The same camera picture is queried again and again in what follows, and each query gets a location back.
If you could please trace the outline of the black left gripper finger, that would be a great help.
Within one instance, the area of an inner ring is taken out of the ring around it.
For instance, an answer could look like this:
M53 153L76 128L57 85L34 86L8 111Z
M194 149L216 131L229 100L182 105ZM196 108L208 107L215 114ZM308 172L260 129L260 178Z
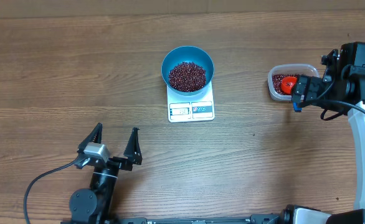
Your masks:
M102 141L102 123L98 123L92 132L78 145L78 153L83 153L84 149L88 146L90 142L100 144Z
M142 164L142 154L140 150L140 144L138 140L138 131L140 129L137 127L134 127L132 129L130 138L128 140L128 143L126 145L126 149L123 153L123 155L132 163L136 165Z

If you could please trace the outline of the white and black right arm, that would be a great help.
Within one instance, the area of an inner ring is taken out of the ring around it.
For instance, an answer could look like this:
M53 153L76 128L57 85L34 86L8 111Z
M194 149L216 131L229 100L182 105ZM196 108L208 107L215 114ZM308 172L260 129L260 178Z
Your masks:
M365 224L365 42L343 44L322 56L323 77L299 75L282 80L282 92L290 95L295 112L307 106L332 111L329 120L347 116L353 133L357 186L354 208L329 214L314 208L288 205L276 223L358 223Z

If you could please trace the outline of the red adzuki beans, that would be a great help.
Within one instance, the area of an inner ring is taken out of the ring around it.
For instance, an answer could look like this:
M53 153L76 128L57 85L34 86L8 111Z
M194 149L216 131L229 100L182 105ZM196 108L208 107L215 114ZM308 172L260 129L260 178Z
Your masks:
M204 89L212 77L207 76L207 70L194 62L181 62L168 73L169 86L182 93L195 93Z

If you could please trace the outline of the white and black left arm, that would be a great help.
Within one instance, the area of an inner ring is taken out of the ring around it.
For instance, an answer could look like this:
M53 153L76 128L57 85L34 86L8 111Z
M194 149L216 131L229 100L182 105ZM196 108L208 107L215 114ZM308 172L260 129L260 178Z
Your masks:
M141 165L142 153L138 141L138 128L132 129L123 157L112 157L102 143L102 123L78 145L74 165L78 169L93 167L89 188L76 190L69 199L71 218L66 224L116 223L110 216L110 207L120 170L131 171Z

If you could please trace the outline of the red scoop with blue handle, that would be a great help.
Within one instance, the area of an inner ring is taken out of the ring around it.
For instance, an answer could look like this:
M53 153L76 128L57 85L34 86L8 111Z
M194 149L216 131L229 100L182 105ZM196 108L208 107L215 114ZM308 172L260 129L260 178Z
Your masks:
M291 95L293 87L296 85L297 77L285 77L282 79L280 88L282 92L286 95ZM293 103L293 109L296 113L301 113L302 109L297 103Z

